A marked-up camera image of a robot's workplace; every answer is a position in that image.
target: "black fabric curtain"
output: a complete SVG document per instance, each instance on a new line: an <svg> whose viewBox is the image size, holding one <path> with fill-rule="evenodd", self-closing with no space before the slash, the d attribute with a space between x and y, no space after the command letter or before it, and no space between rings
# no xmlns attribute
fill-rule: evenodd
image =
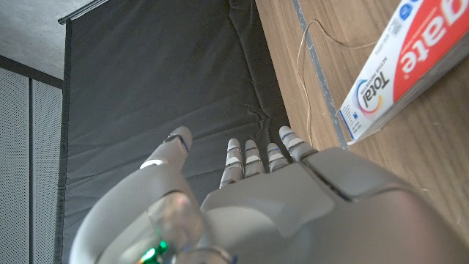
<svg viewBox="0 0 469 264"><path fill-rule="evenodd" d="M254 0L110 0L67 22L55 261L89 209L176 127L202 202L229 139L281 145L288 125Z"/></svg>

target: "cable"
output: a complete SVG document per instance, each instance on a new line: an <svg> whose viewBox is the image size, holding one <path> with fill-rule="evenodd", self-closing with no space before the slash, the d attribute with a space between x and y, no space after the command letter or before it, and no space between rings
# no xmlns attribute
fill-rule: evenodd
<svg viewBox="0 0 469 264"><path fill-rule="evenodd" d="M322 26L321 22L318 21L317 19L314 19L313 21L310 21L308 23L308 25L306 26L306 28L303 32L303 37L301 38L300 48L298 49L298 55L297 55L297 58L296 58L296 73L297 73L298 79L300 80L301 86L303 87L303 91L306 95L306 102L308 103L308 117L307 117L307 120L306 120L306 126L307 126L307 132L308 132L308 140L309 140L309 143L311 145L313 145L313 135L312 135L312 130L311 130L311 101L309 99L308 90L306 89L306 85L305 85L305 81L304 81L304 74L300 75L300 54L301 54L301 48L303 47L303 43L305 42L306 33L308 32L309 26L313 22L316 22L320 25L320 28L321 28L322 32L326 36L328 36L328 38L330 40L334 41L336 44L338 44L342 47L345 47L345 48L348 48L348 49L351 49L351 50L355 50L355 49L359 49L359 48L365 48L365 47L368 47L370 45L374 45L375 43L377 43L377 41L374 41L374 42L367 43L367 44L364 44L364 45L348 45L348 44L343 43L342 41L337 40L336 38L332 37L324 29L324 26Z"/></svg>

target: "ceiling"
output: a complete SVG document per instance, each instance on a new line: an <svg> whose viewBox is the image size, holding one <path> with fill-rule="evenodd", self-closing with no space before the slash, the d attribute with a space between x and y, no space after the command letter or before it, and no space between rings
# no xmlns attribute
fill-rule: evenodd
<svg viewBox="0 0 469 264"><path fill-rule="evenodd" d="M57 20L92 0L0 0L0 55L63 79L65 25Z"/></svg>

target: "wooden surface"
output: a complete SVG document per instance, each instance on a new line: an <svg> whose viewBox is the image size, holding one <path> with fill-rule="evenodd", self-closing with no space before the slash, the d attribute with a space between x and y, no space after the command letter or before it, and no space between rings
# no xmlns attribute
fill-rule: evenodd
<svg viewBox="0 0 469 264"><path fill-rule="evenodd" d="M292 128L307 134L308 105L297 74L301 30L290 0L256 0ZM336 109L340 107L399 0L300 0ZM335 40L346 43L339 45ZM339 146L308 51L300 53L310 98L312 144ZM469 243L469 59L447 73L381 131L350 150L413 184Z"/></svg>

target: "colgate total toothpaste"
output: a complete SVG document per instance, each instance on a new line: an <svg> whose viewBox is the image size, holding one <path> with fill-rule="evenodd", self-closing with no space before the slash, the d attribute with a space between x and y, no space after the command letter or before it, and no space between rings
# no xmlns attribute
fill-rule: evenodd
<svg viewBox="0 0 469 264"><path fill-rule="evenodd" d="M469 0L404 0L339 112L353 144L469 54Z"/></svg>

